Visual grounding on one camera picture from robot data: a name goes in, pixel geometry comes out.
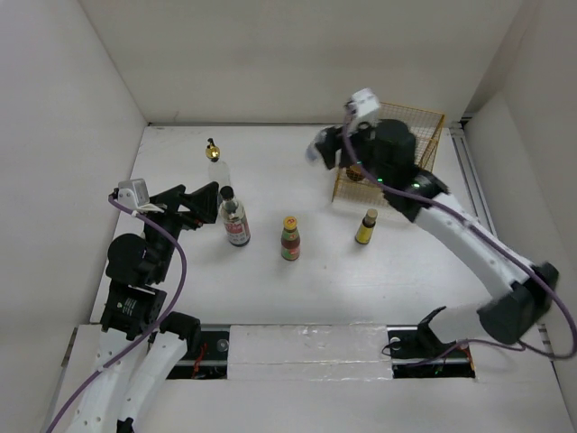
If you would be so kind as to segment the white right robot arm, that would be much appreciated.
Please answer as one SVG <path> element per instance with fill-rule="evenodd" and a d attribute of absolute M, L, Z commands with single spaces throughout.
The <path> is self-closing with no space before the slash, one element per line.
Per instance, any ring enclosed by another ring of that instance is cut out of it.
<path fill-rule="evenodd" d="M 440 241 L 478 278 L 490 299 L 450 309 L 433 309 L 418 324 L 412 341 L 428 357 L 458 343 L 487 336 L 490 344 L 524 350 L 521 339 L 558 300 L 559 272 L 513 252 L 464 211 L 449 188 L 415 162 L 417 138 L 394 119 L 321 130 L 307 147 L 311 162 L 356 167 L 407 221 Z"/>

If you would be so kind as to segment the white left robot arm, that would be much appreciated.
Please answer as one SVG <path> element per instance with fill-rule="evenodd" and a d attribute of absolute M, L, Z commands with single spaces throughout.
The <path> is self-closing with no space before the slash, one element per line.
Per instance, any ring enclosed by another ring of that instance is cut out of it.
<path fill-rule="evenodd" d="M 110 284 L 92 373 L 49 431 L 74 406 L 69 432 L 134 432 L 177 362 L 199 351 L 199 320 L 174 309 L 188 273 L 179 235 L 216 221 L 218 191 L 213 181 L 193 192 L 178 185 L 152 196 L 145 180 L 135 179 L 119 182 L 109 195 L 143 231 L 119 235 L 108 247 Z"/>

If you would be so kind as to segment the silver lid spice shaker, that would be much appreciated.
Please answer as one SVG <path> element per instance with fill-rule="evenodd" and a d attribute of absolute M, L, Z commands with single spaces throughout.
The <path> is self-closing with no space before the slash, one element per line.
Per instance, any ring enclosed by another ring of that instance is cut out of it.
<path fill-rule="evenodd" d="M 318 164 L 323 160 L 323 155 L 318 148 L 319 144 L 323 144 L 324 139 L 322 137 L 316 137 L 311 141 L 311 143 L 306 148 L 306 159 L 311 164 Z"/>

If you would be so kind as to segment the red lid chili sauce jar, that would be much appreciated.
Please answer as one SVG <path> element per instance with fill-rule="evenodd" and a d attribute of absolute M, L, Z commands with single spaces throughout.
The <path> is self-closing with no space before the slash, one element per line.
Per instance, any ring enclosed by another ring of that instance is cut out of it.
<path fill-rule="evenodd" d="M 346 169 L 345 174 L 350 181 L 360 182 L 364 180 L 364 176 L 356 166 L 351 166 Z"/>

